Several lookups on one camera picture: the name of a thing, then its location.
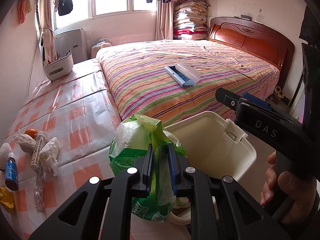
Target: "stack of folded quilts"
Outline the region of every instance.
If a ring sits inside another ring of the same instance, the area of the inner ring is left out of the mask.
[[[175,7],[173,18],[174,40],[205,40],[208,4],[203,0],[184,0]]]

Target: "green plastic bag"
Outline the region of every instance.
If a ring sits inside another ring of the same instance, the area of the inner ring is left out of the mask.
[[[150,143],[154,153],[150,195],[133,198],[131,212],[146,220],[165,222],[176,197],[171,188],[167,153],[162,151],[162,145],[173,143],[178,155],[186,156],[186,152],[178,139],[164,130],[161,120],[134,114],[121,122],[109,150],[110,166],[115,176],[132,167],[136,158],[147,154]]]

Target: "yellow wrapper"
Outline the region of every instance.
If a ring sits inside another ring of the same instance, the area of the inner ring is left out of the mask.
[[[0,187],[0,203],[4,208],[14,210],[13,194],[4,187]]]

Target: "blue bottle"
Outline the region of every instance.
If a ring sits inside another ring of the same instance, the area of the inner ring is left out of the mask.
[[[5,185],[8,189],[18,190],[18,172],[14,153],[9,153],[5,163]]]

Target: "hand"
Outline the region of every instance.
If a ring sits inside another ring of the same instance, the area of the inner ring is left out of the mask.
[[[288,194],[295,202],[290,211],[282,218],[281,223],[302,223],[310,214],[317,191],[316,178],[303,181],[288,171],[282,172],[277,178],[275,172],[276,152],[268,157],[272,166],[266,171],[266,182],[260,194],[260,205],[264,206],[274,197],[273,188],[278,181],[280,189]]]

